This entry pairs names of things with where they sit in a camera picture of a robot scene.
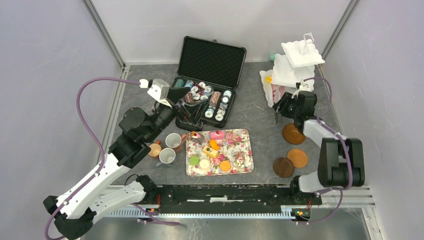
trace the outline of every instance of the yellow object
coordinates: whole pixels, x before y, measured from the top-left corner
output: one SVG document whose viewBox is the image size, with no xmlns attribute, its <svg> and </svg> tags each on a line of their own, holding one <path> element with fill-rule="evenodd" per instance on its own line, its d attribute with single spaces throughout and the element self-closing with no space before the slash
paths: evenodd
<svg viewBox="0 0 424 240">
<path fill-rule="evenodd" d="M 210 156 L 212 158 L 216 158 L 217 155 L 218 155 L 218 151 L 215 150 L 215 149 L 213 149 L 210 146 L 204 146 L 203 152 L 204 152 L 204 154 L 206 154 L 206 155 L 208 155 L 208 156 Z"/>
<path fill-rule="evenodd" d="M 211 148 L 215 149 L 216 151 L 220 150 L 220 146 L 218 146 L 218 143 L 217 143 L 217 141 L 215 141 L 215 139 L 211 139 L 209 141 L 209 145 L 210 145 Z"/>
<path fill-rule="evenodd" d="M 273 83 L 273 77 L 267 76 L 267 77 L 265 77 L 265 81 L 267 81 L 269 84 L 272 84 Z"/>
<path fill-rule="evenodd" d="M 220 168 L 222 171 L 227 172 L 228 170 L 230 170 L 230 169 L 231 169 L 231 163 L 230 163 L 229 161 L 222 161 L 222 162 L 219 164 L 219 168 Z"/>
</svg>

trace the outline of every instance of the dark brown coaster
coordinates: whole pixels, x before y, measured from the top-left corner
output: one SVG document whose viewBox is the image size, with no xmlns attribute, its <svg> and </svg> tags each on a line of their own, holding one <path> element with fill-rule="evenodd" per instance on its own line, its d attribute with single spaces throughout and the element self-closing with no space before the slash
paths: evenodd
<svg viewBox="0 0 424 240">
<path fill-rule="evenodd" d="M 287 157 L 280 157 L 274 161 L 272 165 L 274 173 L 282 178 L 289 178 L 295 172 L 295 166 L 293 162 L 290 161 Z"/>
<path fill-rule="evenodd" d="M 293 145 L 301 144 L 305 141 L 306 136 L 303 135 L 293 123 L 289 123 L 282 129 L 282 137 Z"/>
</svg>

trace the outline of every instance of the table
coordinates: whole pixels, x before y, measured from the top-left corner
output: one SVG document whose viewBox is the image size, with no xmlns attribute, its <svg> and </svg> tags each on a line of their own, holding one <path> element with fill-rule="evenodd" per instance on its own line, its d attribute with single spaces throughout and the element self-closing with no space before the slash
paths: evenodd
<svg viewBox="0 0 424 240">
<path fill-rule="evenodd" d="M 159 65 L 133 65 L 129 68 L 128 80 L 139 79 L 163 79 L 170 85 L 177 77 L 177 64 Z M 185 151 L 176 155 L 175 163 L 170 167 L 157 168 L 157 158 L 146 156 L 137 166 L 128 173 L 118 178 L 113 184 L 123 185 L 131 174 L 148 175 L 155 184 L 288 184 L 297 175 L 305 175 L 317 170 L 320 149 L 310 139 L 306 139 L 300 145 L 291 145 L 282 137 L 283 127 L 293 122 L 291 119 L 279 117 L 276 124 L 275 114 L 268 107 L 263 91 L 259 71 L 273 68 L 272 62 L 247 62 L 244 64 L 240 83 L 236 89 L 236 98 L 232 107 L 228 122 L 223 129 L 246 128 L 250 134 L 250 142 L 253 153 L 254 170 L 246 174 L 230 174 L 220 176 L 191 177 L 186 174 Z M 318 97 L 316 114 L 322 113 L 328 103 L 328 94 L 323 82 L 316 80 L 314 93 Z M 122 133 L 118 123 L 122 120 L 124 112 L 131 107 L 140 107 L 150 114 L 154 100 L 144 89 L 137 85 L 127 84 L 123 93 L 116 127 L 113 133 L 113 141 Z M 323 118 L 333 129 L 338 131 L 337 121 L 332 109 Z M 205 125 L 203 131 L 216 130 L 218 128 Z M 162 141 L 165 146 L 165 138 L 171 133 L 184 134 L 187 130 L 177 128 L 172 122 L 156 140 Z M 293 148 L 305 151 L 309 161 L 307 166 L 297 168 L 292 177 L 281 178 L 273 171 L 274 160 L 287 156 L 287 152 Z"/>
</svg>

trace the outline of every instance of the floor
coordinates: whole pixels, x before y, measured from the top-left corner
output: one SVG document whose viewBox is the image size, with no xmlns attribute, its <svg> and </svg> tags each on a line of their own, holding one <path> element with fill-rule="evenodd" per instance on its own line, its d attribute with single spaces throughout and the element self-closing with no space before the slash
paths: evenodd
<svg viewBox="0 0 424 240">
<path fill-rule="evenodd" d="M 192 177 L 186 174 L 185 151 L 177 153 L 175 163 L 170 167 L 157 168 L 156 158 L 147 156 L 127 174 L 118 178 L 113 184 L 123 185 L 131 174 L 148 175 L 156 184 L 288 184 L 297 175 L 305 175 L 316 171 L 320 149 L 310 139 L 300 145 L 291 145 L 282 137 L 284 125 L 291 122 L 290 119 L 280 117 L 276 124 L 274 111 L 268 107 L 263 91 L 259 71 L 270 70 L 273 62 L 248 62 L 244 64 L 239 86 L 236 89 L 236 98 L 232 107 L 228 122 L 223 129 L 246 128 L 250 134 L 254 170 L 251 173 L 231 174 L 221 176 Z M 135 65 L 129 69 L 128 80 L 139 79 L 163 79 L 172 84 L 177 77 L 177 64 L 161 65 Z M 316 114 L 322 113 L 328 103 L 328 95 L 323 82 L 317 80 L 314 84 L 314 93 L 318 97 Z M 136 85 L 125 86 L 121 106 L 118 113 L 117 125 L 114 130 L 113 140 L 120 134 L 118 126 L 123 114 L 131 107 L 140 107 L 150 114 L 154 100 L 146 92 Z M 329 110 L 323 117 L 324 121 L 333 129 L 338 130 L 337 121 L 333 110 Z M 204 131 L 217 128 L 204 126 Z M 171 123 L 157 138 L 163 143 L 165 137 L 171 133 L 184 134 L 186 130 L 177 128 Z M 273 171 L 274 160 L 285 157 L 293 148 L 299 148 L 306 152 L 309 162 L 303 168 L 297 168 L 289 178 L 281 178 Z"/>
<path fill-rule="evenodd" d="M 327 216 L 332 209 L 312 209 L 311 220 Z M 370 240 L 360 208 L 341 208 L 331 218 L 308 226 L 285 219 L 166 219 L 182 226 L 140 224 L 134 218 L 104 217 L 84 240 Z"/>
</svg>

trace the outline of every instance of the floral tray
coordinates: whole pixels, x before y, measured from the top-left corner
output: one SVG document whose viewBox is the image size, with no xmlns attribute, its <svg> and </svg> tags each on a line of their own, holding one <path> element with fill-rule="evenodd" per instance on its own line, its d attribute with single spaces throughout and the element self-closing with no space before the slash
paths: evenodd
<svg viewBox="0 0 424 240">
<path fill-rule="evenodd" d="M 214 175 L 227 175 L 227 174 L 245 174 L 250 173 L 254 169 L 252 147 L 247 129 L 231 129 L 222 130 L 225 133 L 225 138 L 216 140 L 220 149 L 216 158 L 207 156 L 203 153 L 202 149 L 204 146 L 209 146 L 210 132 L 211 131 L 200 131 L 197 132 L 204 137 L 203 144 L 200 145 L 193 141 L 190 137 L 187 138 L 186 152 L 185 152 L 185 165 L 188 176 L 200 177 L 200 176 L 214 176 Z M 197 156 L 200 159 L 210 160 L 210 169 L 203 171 L 198 166 L 190 165 L 189 158 Z M 222 171 L 220 163 L 222 161 L 229 161 L 231 168 L 228 171 Z"/>
</svg>

